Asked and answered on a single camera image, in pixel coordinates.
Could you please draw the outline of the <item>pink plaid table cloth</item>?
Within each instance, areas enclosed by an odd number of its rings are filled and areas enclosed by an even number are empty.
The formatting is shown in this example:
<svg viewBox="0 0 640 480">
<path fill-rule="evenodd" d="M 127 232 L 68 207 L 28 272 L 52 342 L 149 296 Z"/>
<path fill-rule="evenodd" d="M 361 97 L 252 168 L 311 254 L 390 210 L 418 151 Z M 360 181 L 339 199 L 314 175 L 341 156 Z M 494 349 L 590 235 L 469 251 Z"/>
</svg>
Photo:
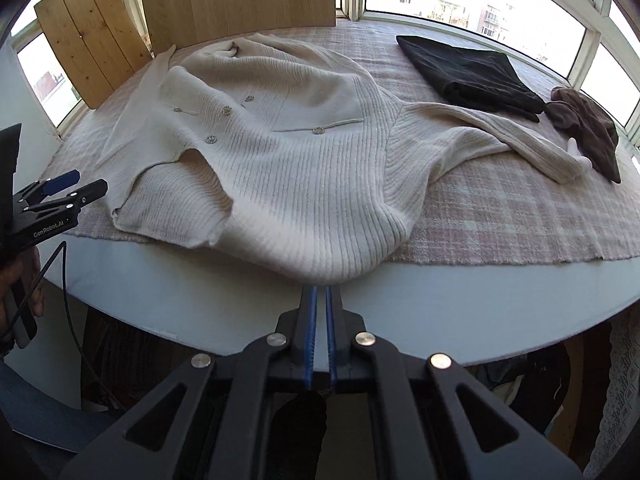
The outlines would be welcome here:
<svg viewBox="0 0 640 480">
<path fill-rule="evenodd" d="M 278 36 L 346 55 L 394 96 L 436 102 L 439 96 L 396 42 L 399 35 L 460 44 L 440 32 L 382 22 L 280 29 Z M 622 260 L 639 253 L 639 174 L 616 150 L 619 184 L 590 171 L 558 185 L 514 153 L 466 162 L 431 184 L 410 240 L 390 261 L 417 264 L 552 264 Z"/>
</svg>

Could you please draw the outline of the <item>knotty pine plank board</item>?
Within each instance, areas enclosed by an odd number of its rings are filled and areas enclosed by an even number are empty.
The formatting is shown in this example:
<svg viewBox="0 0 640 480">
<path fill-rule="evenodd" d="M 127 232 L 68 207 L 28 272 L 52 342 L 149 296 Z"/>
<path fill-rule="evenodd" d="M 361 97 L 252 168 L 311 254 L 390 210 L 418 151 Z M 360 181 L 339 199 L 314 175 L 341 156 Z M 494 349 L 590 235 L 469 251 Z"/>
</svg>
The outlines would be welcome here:
<svg viewBox="0 0 640 480">
<path fill-rule="evenodd" d="M 41 0 L 35 14 L 56 60 L 92 110 L 151 61 L 122 0 Z"/>
</svg>

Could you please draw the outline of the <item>black pants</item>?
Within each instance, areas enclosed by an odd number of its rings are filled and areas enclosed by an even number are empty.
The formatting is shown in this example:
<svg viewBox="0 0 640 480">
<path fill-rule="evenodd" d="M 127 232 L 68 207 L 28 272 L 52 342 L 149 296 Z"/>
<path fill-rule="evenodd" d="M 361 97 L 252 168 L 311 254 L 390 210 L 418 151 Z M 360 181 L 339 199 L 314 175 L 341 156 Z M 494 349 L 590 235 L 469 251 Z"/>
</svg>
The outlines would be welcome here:
<svg viewBox="0 0 640 480">
<path fill-rule="evenodd" d="M 398 36 L 396 41 L 413 67 L 448 103 L 539 122 L 546 104 L 518 78 L 505 54 L 454 47 L 419 36 Z"/>
</svg>

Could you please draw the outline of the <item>dark brown garment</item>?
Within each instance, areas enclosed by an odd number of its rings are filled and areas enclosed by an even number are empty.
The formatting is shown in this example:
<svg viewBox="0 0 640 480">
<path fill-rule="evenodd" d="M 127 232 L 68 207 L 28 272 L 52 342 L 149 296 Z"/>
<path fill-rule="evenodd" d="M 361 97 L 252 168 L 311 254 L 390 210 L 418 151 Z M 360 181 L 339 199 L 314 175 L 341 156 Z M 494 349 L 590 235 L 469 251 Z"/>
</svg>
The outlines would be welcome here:
<svg viewBox="0 0 640 480">
<path fill-rule="evenodd" d="M 576 141 L 594 170 L 610 182 L 622 182 L 616 158 L 617 130 L 596 102 L 576 90 L 555 87 L 544 112 L 556 130 Z"/>
</svg>

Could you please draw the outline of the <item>cream knit garment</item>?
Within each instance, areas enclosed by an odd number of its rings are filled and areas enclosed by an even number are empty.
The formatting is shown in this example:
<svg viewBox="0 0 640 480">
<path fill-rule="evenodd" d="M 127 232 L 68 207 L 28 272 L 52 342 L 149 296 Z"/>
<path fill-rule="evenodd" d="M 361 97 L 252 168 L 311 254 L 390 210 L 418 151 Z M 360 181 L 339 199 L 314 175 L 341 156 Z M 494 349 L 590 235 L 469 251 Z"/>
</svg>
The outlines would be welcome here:
<svg viewBox="0 0 640 480">
<path fill-rule="evenodd" d="M 508 118 L 408 103 L 344 55 L 255 34 L 153 61 L 96 174 L 119 231 L 326 285 L 404 244 L 431 183 L 510 151 L 559 184 L 590 166 Z"/>
</svg>

